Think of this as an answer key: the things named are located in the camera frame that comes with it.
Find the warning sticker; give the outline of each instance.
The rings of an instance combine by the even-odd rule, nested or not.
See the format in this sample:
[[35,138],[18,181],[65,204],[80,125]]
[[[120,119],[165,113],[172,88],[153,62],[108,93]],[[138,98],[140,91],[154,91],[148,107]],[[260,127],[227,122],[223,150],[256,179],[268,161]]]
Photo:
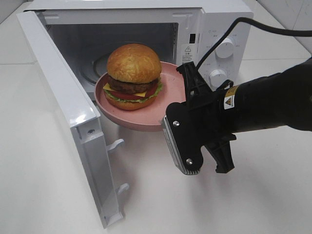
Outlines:
[[235,93],[236,93],[237,88],[238,86],[234,86],[228,89],[228,91],[226,92],[225,97],[224,97],[224,110],[235,107],[234,100],[235,100]]
[[182,44],[181,45],[182,63],[194,61],[195,53],[196,53],[196,44]]

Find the tomato slice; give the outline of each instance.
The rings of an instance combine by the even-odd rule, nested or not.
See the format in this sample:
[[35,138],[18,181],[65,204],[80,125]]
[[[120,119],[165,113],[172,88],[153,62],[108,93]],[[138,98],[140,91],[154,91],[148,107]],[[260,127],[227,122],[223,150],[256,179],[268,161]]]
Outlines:
[[[104,86],[106,83],[107,83],[107,78],[104,78]],[[126,94],[126,93],[122,93],[119,91],[108,91],[108,92],[110,92],[113,96],[120,98],[120,99],[124,99],[124,100],[138,100],[138,99],[143,100],[153,95],[157,87],[158,87],[158,83],[155,83],[149,90],[147,90],[145,97],[140,97],[140,96],[136,96],[132,94]]]

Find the white knob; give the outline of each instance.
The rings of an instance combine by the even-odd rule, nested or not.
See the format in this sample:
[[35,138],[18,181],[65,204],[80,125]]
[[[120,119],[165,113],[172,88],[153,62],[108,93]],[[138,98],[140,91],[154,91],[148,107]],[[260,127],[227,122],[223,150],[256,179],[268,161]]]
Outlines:
[[221,58],[225,59],[231,56],[234,52],[234,43],[232,39],[225,38],[221,44],[215,49],[215,54]]
[[222,69],[216,69],[209,75],[210,84],[215,88],[219,87],[226,80],[226,78],[227,75]]

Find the hamburger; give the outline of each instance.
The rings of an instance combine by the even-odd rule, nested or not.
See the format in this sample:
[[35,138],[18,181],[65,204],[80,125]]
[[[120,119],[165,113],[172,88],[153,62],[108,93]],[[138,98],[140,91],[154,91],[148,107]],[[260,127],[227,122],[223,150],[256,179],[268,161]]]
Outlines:
[[161,91],[161,64],[158,55],[142,44],[117,48],[107,60],[104,92],[108,102],[122,110],[146,107]]

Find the cheese slice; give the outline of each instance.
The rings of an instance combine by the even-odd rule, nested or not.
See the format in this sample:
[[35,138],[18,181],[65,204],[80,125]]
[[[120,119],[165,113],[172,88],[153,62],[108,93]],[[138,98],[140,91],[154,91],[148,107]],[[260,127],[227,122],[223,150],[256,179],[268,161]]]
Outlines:
[[[115,92],[116,92],[116,90],[112,89],[112,88],[109,86],[109,83],[106,83],[106,84],[104,85],[103,89],[108,90],[108,91],[115,91]],[[139,96],[139,97],[143,97],[143,98],[144,98],[145,95],[146,95],[146,91],[145,91],[144,93],[136,93],[136,94],[131,94],[131,95],[135,95],[135,96]]]

